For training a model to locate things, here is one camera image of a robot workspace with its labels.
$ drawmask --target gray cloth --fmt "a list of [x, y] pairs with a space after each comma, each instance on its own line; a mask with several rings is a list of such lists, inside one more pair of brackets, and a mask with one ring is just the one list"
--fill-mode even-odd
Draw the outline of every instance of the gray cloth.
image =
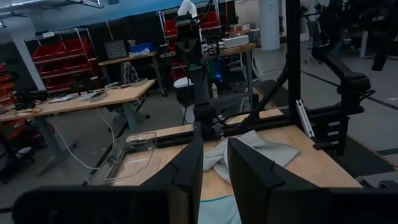
[[198, 224], [241, 224], [233, 195], [200, 202]]
[[[285, 144], [265, 141], [257, 135], [255, 130], [243, 134], [238, 139], [282, 167], [287, 166], [300, 152], [298, 149]], [[228, 140], [225, 139], [212, 150], [206, 152], [203, 159], [203, 171], [208, 171], [214, 167], [214, 170], [222, 179], [231, 183], [228, 170], [227, 147]]]

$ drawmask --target wooden desk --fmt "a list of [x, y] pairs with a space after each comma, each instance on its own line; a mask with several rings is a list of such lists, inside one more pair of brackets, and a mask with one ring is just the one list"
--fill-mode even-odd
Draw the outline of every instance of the wooden desk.
[[163, 96], [167, 96], [167, 93], [163, 88], [162, 75], [160, 74], [159, 63], [157, 63], [156, 56], [157, 56], [157, 52], [151, 52], [151, 53], [148, 53], [145, 55], [138, 55], [138, 56], [134, 56], [134, 57], [125, 57], [125, 58], [118, 58], [118, 59], [114, 59], [114, 60], [107, 60], [105, 62], [98, 63], [98, 66], [101, 68], [102, 74], [110, 82], [108, 72], [106, 71], [107, 65], [113, 65], [113, 64], [122, 63], [122, 62], [130, 62], [130, 61], [137, 60], [140, 58], [150, 57], [152, 59], [152, 64], [155, 68], [156, 79], [157, 79], [157, 83], [159, 84], [160, 91], [162, 92]]
[[15, 116], [14, 114], [0, 114], [0, 122], [10, 121], [19, 118], [33, 118], [36, 116], [43, 116], [48, 114], [96, 108], [100, 106], [113, 105], [117, 103], [132, 102], [137, 100], [142, 94], [144, 94], [145, 91], [148, 90], [148, 88], [152, 86], [154, 83], [155, 80], [149, 80], [147, 83], [138, 87], [108, 90], [107, 91], [108, 96], [105, 99], [96, 102], [90, 102], [90, 101], [82, 102], [78, 98], [75, 98], [70, 101], [64, 101], [59, 103], [48, 103], [48, 102], [42, 103], [37, 105], [38, 108], [43, 109], [39, 113], [25, 113], [25, 114], [20, 114], [19, 116]]
[[134, 57], [125, 57], [125, 58], [118, 58], [118, 59], [113, 59], [113, 60], [107, 60], [105, 62], [100, 62], [98, 63], [98, 66], [105, 66], [105, 65], [112, 65], [114, 63], [122, 63], [122, 62], [129, 62], [132, 60], [140, 59], [140, 58], [146, 58], [146, 57], [153, 57], [156, 56], [157, 52], [151, 52], [145, 55], [137, 55]]
[[[260, 113], [262, 118], [277, 116], [282, 114], [279, 110], [269, 110]], [[231, 123], [241, 122], [247, 115], [238, 116], [228, 121]], [[192, 131], [192, 125], [179, 126], [155, 131], [158, 136], [168, 134], [183, 133]], [[325, 152], [315, 150], [314, 144], [301, 130], [296, 126], [287, 126], [283, 128], [269, 129], [259, 131], [258, 134], [267, 141], [288, 144], [300, 150], [300, 154], [286, 167], [289, 171], [307, 179], [320, 187], [361, 187], [361, 185], [341, 168]], [[216, 146], [219, 141], [205, 142], [205, 152]], [[115, 185], [137, 185], [147, 180], [157, 171], [163, 168], [171, 159], [173, 159], [185, 145], [168, 147], [165, 149], [156, 149], [148, 164], [148, 168], [143, 170], [138, 177], [116, 182]], [[125, 163], [149, 157], [150, 152], [140, 152], [127, 156]], [[118, 177], [124, 177], [135, 173], [136, 170], [121, 169]], [[201, 199], [208, 200], [232, 195], [232, 186], [221, 179], [214, 169], [203, 174], [203, 183]]]
[[65, 157], [65, 155], [68, 154], [67, 150], [62, 150], [53, 134], [53, 131], [50, 129], [50, 126], [47, 122], [48, 114], [83, 110], [88, 108], [96, 108], [100, 106], [122, 103], [124, 114], [126, 115], [130, 129], [134, 132], [137, 128], [137, 121], [135, 117], [135, 111], [133, 110], [130, 102], [137, 100], [154, 83], [155, 80], [149, 80], [145, 84], [137, 87], [108, 90], [108, 96], [96, 102], [81, 102], [79, 99], [75, 98], [70, 101], [64, 101], [59, 103], [42, 103], [40, 105], [37, 105], [37, 108], [43, 109], [39, 113], [26, 113], [19, 116], [15, 116], [14, 114], [1, 114], [0, 121], [9, 121], [19, 118], [34, 118], [35, 124], [40, 129], [40, 132], [42, 133], [45, 141], [48, 144], [48, 149], [51, 151], [52, 154], [51, 160], [49, 160], [48, 163], [46, 163], [43, 168], [39, 170], [38, 175], [43, 175], [53, 166], [55, 166], [61, 158]]
[[228, 49], [224, 49], [220, 52], [221, 57], [229, 56], [229, 55], [234, 55], [234, 54], [239, 54], [241, 52], [248, 52], [252, 51], [256, 48], [256, 44], [246, 44], [242, 46], [237, 46], [237, 47], [231, 47]]

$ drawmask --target clear plastic container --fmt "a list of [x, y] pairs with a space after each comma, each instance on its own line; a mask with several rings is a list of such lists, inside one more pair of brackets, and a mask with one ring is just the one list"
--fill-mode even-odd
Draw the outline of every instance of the clear plastic container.
[[88, 178], [91, 185], [140, 185], [149, 175], [143, 175], [153, 161], [156, 133], [122, 136], [115, 140], [111, 154], [95, 175]]

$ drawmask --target desk leg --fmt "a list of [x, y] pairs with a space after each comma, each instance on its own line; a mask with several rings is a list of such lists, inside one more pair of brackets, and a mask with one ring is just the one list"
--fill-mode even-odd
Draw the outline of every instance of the desk leg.
[[[55, 167], [66, 155], [69, 154], [67, 150], [62, 150], [57, 139], [54, 136], [54, 133], [52, 132], [50, 125], [48, 124], [47, 120], [45, 119], [45, 116], [38, 116], [34, 118], [35, 124], [39, 128], [40, 132], [42, 133], [48, 148], [51, 151], [51, 159], [47, 161], [43, 167], [40, 168], [39, 173], [37, 174], [38, 176], [44, 175], [47, 173], [50, 169]], [[73, 143], [71, 146], [69, 146], [69, 149], [72, 149], [76, 147], [76, 143]]]
[[108, 84], [111, 83], [111, 80], [109, 79], [108, 72], [106, 71], [106, 67], [105, 66], [100, 66], [100, 67], [101, 67], [102, 75], [106, 78], [106, 81], [108, 81]]
[[157, 83], [159, 84], [160, 91], [162, 92], [163, 96], [167, 96], [167, 93], [163, 88], [162, 75], [160, 74], [160, 71], [159, 71], [159, 64], [157, 63], [156, 56], [152, 57], [152, 64], [155, 67], [156, 79], [157, 79]]
[[253, 110], [253, 74], [251, 68], [251, 57], [252, 52], [246, 52], [246, 68], [248, 70], [248, 89], [249, 89], [249, 102], [250, 102], [250, 109]]
[[133, 134], [137, 133], [136, 112], [132, 108], [131, 103], [123, 103], [123, 110], [126, 115], [127, 122], [129, 123], [130, 131]]
[[364, 31], [362, 33], [362, 39], [361, 39], [361, 51], [359, 53], [359, 57], [360, 58], [364, 58], [365, 54], [366, 54], [366, 44], [368, 42], [368, 35], [369, 32], [368, 31]]

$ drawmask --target black metal frame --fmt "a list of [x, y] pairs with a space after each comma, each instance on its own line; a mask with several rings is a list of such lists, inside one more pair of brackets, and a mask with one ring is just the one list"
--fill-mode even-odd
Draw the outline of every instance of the black metal frame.
[[[265, 130], [283, 126], [296, 125], [302, 128], [296, 100], [301, 94], [301, 61], [300, 61], [300, 1], [286, 1], [287, 15], [287, 51], [286, 64], [280, 77], [270, 92], [259, 102], [257, 108], [248, 112], [248, 117], [242, 123], [223, 126], [223, 136], [244, 134], [250, 130]], [[316, 138], [313, 138], [315, 149], [331, 149], [337, 155], [343, 155], [348, 130], [348, 115], [362, 113], [359, 105], [370, 89], [369, 79], [365, 75], [351, 71], [346, 65], [332, 57], [329, 49], [314, 49], [316, 59], [324, 61], [341, 80], [338, 93], [341, 94], [341, 103], [335, 106], [307, 110], [308, 118], [314, 128]], [[289, 114], [271, 118], [259, 118], [270, 99], [280, 87], [289, 80]], [[206, 136], [206, 140], [217, 139], [219, 136]], [[193, 139], [193, 131], [171, 134], [157, 138], [158, 147], [170, 147], [187, 144]]]

